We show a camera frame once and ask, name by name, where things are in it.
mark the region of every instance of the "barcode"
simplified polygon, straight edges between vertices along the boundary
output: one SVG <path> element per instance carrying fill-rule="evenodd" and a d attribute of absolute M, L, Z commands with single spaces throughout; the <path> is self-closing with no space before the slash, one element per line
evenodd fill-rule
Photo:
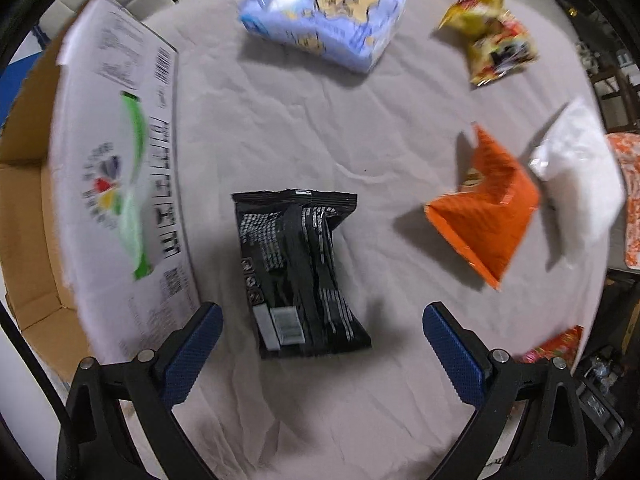
<path fill-rule="evenodd" d="M 156 79 L 162 81 L 165 85 L 169 84 L 170 60 L 169 53 L 164 48 L 159 48 L 156 56 Z"/>
<path fill-rule="evenodd" d="M 169 298 L 182 290 L 182 280 L 178 269 L 171 269 L 164 273 L 164 284 Z"/>
<path fill-rule="evenodd" d="M 270 312 L 281 345 L 300 345 L 305 342 L 298 310 L 294 306 L 280 306 L 272 308 Z"/>

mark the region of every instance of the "white tablecloth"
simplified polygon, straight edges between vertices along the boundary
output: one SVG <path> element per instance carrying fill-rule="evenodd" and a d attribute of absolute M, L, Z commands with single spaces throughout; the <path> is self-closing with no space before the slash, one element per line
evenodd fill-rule
<path fill-rule="evenodd" d="M 470 124 L 521 160 L 577 95 L 593 102 L 572 42 L 507 0 L 540 60 L 485 88 L 468 83 L 455 35 L 434 33 L 455 0 L 408 0 L 398 34 L 368 77 L 259 38 L 239 0 L 185 0 L 149 20 L 180 52 L 178 179 L 203 300 L 225 329 L 174 413 L 223 480 L 424 479 L 472 413 L 425 340 L 422 310 L 440 300 L 489 348 L 526 352 L 574 324 L 590 329 L 607 240 L 580 266 L 559 255 L 543 201 L 501 292 L 424 219 L 455 190 Z M 373 348 L 262 362 L 239 261 L 232 192 L 287 187 L 358 194 L 335 231 L 342 292 Z"/>

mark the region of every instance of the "screw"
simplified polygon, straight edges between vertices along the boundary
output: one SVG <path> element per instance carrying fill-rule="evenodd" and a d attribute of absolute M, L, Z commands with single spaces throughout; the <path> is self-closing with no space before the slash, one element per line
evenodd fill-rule
<path fill-rule="evenodd" d="M 554 364 L 556 368 L 559 370 L 564 370 L 566 368 L 566 361 L 561 357 L 554 357 L 551 362 Z"/>
<path fill-rule="evenodd" d="M 151 348 L 147 348 L 138 352 L 138 355 L 136 357 L 141 363 L 148 363 L 149 361 L 151 361 L 151 359 L 154 358 L 154 355 L 156 355 L 156 353 Z"/>
<path fill-rule="evenodd" d="M 493 352 L 491 352 L 491 355 L 499 363 L 507 362 L 509 360 L 509 357 L 510 357 L 509 353 L 506 350 L 502 350 L 500 348 L 498 348 L 497 350 L 494 350 Z"/>
<path fill-rule="evenodd" d="M 80 361 L 80 367 L 82 368 L 82 370 L 88 370 L 94 365 L 94 361 L 95 359 L 93 357 L 85 357 L 84 359 L 82 359 L 82 361 Z"/>

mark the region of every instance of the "orange patterned fabric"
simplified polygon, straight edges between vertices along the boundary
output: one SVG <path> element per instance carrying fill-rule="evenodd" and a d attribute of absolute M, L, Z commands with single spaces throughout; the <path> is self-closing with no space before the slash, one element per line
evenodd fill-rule
<path fill-rule="evenodd" d="M 452 247 L 496 290 L 540 194 L 516 158 L 479 125 L 466 182 L 424 207 Z"/>
<path fill-rule="evenodd" d="M 626 183 L 625 263 L 640 270 L 640 135 L 609 134 Z"/>

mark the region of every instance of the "yellow snack bag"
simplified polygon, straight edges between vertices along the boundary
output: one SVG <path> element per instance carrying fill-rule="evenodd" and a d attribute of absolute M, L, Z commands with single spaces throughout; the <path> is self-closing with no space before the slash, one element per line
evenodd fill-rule
<path fill-rule="evenodd" d="M 440 27 L 452 27 L 468 40 L 471 82 L 480 86 L 535 60 L 529 31 L 503 7 L 504 0 L 458 0 Z"/>

